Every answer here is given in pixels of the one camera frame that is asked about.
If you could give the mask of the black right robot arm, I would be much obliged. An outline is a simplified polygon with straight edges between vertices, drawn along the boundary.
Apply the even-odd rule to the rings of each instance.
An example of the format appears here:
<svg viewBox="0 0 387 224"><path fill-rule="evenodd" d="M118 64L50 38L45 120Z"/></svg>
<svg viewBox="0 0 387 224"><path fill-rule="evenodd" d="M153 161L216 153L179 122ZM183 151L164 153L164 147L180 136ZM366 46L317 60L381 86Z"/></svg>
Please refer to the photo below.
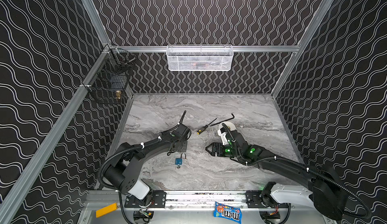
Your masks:
<svg viewBox="0 0 387 224"><path fill-rule="evenodd" d="M344 184L331 166L308 166L274 154L262 146L249 144L241 133L231 130L225 123L221 124L218 133L222 141L206 146L211 156L227 157L244 166L268 170L300 184L310 192L307 201L330 219L340 221L343 216L363 220L371 218L372 210L366 202Z"/></svg>

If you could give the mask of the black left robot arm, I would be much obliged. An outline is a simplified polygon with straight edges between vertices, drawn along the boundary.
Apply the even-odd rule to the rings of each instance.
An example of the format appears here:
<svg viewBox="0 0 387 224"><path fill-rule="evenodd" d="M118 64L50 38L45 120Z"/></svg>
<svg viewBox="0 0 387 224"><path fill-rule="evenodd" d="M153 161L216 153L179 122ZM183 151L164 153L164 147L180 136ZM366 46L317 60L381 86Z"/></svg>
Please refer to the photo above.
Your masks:
<svg viewBox="0 0 387 224"><path fill-rule="evenodd" d="M174 127L162 131L145 143L130 145L122 143L116 152L108 157L98 171L101 186L116 190L120 194L130 194L148 204L151 201L151 188L140 179L144 163L162 153L185 153L191 130L183 124L186 111Z"/></svg>

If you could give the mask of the blue padlock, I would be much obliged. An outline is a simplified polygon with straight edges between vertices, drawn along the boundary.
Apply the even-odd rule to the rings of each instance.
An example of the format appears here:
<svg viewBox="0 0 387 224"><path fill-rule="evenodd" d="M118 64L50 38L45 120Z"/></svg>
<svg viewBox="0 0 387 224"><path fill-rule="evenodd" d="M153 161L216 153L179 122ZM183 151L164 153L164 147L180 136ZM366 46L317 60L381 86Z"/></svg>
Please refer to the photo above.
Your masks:
<svg viewBox="0 0 387 224"><path fill-rule="evenodd" d="M182 162L183 162L184 159L186 159L186 153L183 152L183 153L180 155L179 158L176 158L176 159L175 159L175 165L176 165L176 167L177 167L177 165L181 165L181 166L182 166Z"/></svg>

